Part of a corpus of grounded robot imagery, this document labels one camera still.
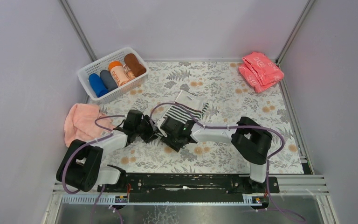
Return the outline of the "grey rolled towel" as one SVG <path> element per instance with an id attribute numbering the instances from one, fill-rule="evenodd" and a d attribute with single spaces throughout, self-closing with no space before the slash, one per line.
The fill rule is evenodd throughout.
<path id="1" fill-rule="evenodd" d="M 118 88 L 116 81 L 108 70 L 102 70 L 100 72 L 100 78 L 109 92 Z"/>

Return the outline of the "white plastic basket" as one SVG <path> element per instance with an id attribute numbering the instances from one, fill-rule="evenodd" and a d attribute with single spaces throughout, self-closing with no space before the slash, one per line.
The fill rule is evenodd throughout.
<path id="1" fill-rule="evenodd" d="M 77 76 L 91 100 L 106 104 L 144 83 L 149 71 L 140 55 L 125 47 L 81 68 Z"/>

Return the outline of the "brown towel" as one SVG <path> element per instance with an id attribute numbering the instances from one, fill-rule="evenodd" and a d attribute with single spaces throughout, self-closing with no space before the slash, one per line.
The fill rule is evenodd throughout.
<path id="1" fill-rule="evenodd" d="M 146 68 L 139 62 L 133 53 L 127 54 L 124 57 L 124 62 L 135 77 L 139 77 L 146 73 Z"/>

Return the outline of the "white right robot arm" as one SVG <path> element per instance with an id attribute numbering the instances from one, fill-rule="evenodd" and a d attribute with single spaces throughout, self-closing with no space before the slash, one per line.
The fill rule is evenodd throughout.
<path id="1" fill-rule="evenodd" d="M 201 125 L 194 120 L 182 123 L 166 118 L 159 130 L 163 134 L 161 141 L 177 152 L 189 143 L 230 143 L 250 163 L 250 179 L 259 183 L 266 180 L 272 135 L 249 117 L 241 117 L 235 125 L 227 126 Z"/>

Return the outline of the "blue rolled towel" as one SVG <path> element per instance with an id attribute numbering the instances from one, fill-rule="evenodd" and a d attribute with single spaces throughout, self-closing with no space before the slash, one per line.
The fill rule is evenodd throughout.
<path id="1" fill-rule="evenodd" d="M 90 74 L 89 83 L 98 98 L 108 93 L 108 89 L 105 87 L 102 79 L 96 73 Z"/>

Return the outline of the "pink patterned folded towel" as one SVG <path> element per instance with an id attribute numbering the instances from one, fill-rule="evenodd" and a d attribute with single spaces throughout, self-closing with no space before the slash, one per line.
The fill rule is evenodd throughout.
<path id="1" fill-rule="evenodd" d="M 242 58 L 238 71 L 256 93 L 261 93 L 284 78 L 284 73 L 266 55 L 252 52 Z"/>

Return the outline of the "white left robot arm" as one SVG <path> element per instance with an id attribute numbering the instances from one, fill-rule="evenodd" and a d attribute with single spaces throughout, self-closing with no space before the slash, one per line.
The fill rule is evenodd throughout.
<path id="1" fill-rule="evenodd" d="M 57 170 L 56 179 L 68 194 L 89 192 L 95 186 L 100 187 L 100 192 L 107 188 L 129 189 L 126 171 L 114 165 L 101 165 L 102 158 L 129 146 L 138 137 L 146 143 L 158 137 L 155 122 L 138 110 L 130 110 L 121 123 L 113 128 L 102 126 L 99 121 L 96 119 L 95 125 L 107 131 L 107 134 L 88 142 L 73 140 Z"/>

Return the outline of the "orange rolled towel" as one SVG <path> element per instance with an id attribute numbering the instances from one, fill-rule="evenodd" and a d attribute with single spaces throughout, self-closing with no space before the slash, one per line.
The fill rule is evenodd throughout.
<path id="1" fill-rule="evenodd" d="M 113 79 L 116 81 L 119 87 L 130 82 L 126 75 L 125 69 L 120 61 L 110 62 L 108 66 L 108 71 L 111 73 Z"/>

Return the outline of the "pink towel under striped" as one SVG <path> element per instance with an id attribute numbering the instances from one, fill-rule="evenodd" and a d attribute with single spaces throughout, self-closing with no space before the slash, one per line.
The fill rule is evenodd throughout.
<path id="1" fill-rule="evenodd" d="M 69 147 L 74 140 L 91 141 L 100 138 L 106 130 L 95 125 L 95 120 L 105 116 L 98 105 L 73 105 L 64 122 L 65 145 Z"/>

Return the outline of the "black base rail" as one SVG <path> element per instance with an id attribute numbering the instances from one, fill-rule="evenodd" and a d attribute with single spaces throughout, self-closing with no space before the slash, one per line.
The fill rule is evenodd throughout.
<path id="1" fill-rule="evenodd" d="M 240 203 L 243 195 L 279 193 L 276 177 L 259 183 L 239 174 L 127 173 L 106 193 L 124 193 L 131 203 Z"/>

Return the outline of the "green white striped towel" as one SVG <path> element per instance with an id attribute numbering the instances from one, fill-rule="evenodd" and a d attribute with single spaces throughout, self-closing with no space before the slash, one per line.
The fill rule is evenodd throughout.
<path id="1" fill-rule="evenodd" d="M 208 107 L 209 103 L 206 98 L 182 90 L 174 100 L 174 105 L 171 105 L 168 108 L 162 118 L 166 119 L 169 117 L 182 123 L 186 123 L 188 120 L 192 120 L 192 115 L 197 120 L 200 120 L 203 118 Z"/>

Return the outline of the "floral patterned table mat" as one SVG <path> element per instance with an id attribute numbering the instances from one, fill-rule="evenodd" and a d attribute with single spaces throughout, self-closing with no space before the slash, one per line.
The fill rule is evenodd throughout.
<path id="1" fill-rule="evenodd" d="M 208 109 L 203 123 L 235 123 L 247 116 L 264 127 L 278 131 L 285 147 L 270 163 L 272 174 L 301 174 L 303 168 L 280 87 L 256 93 L 238 73 L 237 62 L 149 62 L 147 80 L 101 109 L 121 121 L 130 109 L 151 114 L 154 120 L 167 110 L 180 91 L 206 97 Z M 116 165 L 128 172 L 156 173 L 247 173 L 249 163 L 231 145 L 213 142 L 189 144 L 175 152 L 159 140 L 109 153 L 103 165 Z"/>

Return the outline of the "beige patterned rolled towel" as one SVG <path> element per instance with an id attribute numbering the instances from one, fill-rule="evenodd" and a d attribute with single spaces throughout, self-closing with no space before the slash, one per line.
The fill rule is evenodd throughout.
<path id="1" fill-rule="evenodd" d="M 134 73 L 132 72 L 132 70 L 126 65 L 124 66 L 124 69 L 125 69 L 125 72 L 126 72 L 126 75 L 128 77 L 129 80 L 133 80 L 136 78 L 136 76 L 134 75 Z"/>

